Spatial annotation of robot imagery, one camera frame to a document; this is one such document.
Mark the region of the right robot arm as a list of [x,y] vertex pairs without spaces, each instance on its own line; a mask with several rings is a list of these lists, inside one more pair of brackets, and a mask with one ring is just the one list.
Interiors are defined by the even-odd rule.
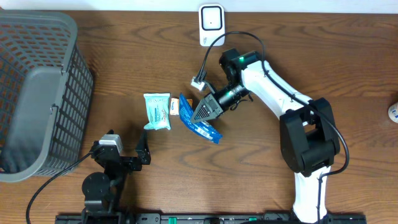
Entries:
[[295,216],[303,223],[324,219],[326,179],[332,174],[341,141],[331,104],[291,87],[259,52],[240,54],[229,49],[221,54],[219,64],[228,84],[221,90],[211,89],[190,121],[205,124],[255,94],[279,120],[280,151],[295,177]]

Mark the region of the light blue wipes pack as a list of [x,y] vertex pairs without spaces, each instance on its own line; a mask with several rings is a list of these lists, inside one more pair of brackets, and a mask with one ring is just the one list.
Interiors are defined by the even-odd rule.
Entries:
[[144,129],[171,130],[169,120],[169,99],[170,93],[145,93],[146,111],[149,122]]

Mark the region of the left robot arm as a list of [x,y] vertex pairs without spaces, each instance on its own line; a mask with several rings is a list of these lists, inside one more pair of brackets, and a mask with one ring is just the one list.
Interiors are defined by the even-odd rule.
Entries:
[[82,183],[85,196],[83,223],[135,223],[133,214],[120,208],[119,202],[127,176],[149,165],[151,156],[147,131],[143,131],[135,151],[137,156],[122,156],[120,135],[111,129],[90,149],[90,156],[104,171],[90,174]]

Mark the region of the green lidded can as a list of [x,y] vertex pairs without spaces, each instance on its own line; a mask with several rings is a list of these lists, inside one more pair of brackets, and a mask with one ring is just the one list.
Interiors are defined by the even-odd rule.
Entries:
[[388,108],[388,117],[391,121],[398,123],[398,102],[394,103]]

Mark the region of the blue Oreo cookie pack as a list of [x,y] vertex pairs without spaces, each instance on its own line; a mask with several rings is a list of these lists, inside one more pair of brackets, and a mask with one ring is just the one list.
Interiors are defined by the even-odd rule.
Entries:
[[223,136],[211,124],[206,121],[201,121],[199,123],[192,123],[190,121],[193,116],[193,109],[182,93],[179,96],[178,105],[180,120],[189,130],[215,144],[219,143]]

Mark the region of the orange snack packet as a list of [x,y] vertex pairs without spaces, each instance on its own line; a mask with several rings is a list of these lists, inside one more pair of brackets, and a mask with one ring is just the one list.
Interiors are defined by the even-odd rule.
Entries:
[[192,104],[192,99],[172,98],[170,102],[170,115],[177,116],[180,114],[180,112],[188,113],[188,111],[192,108]]

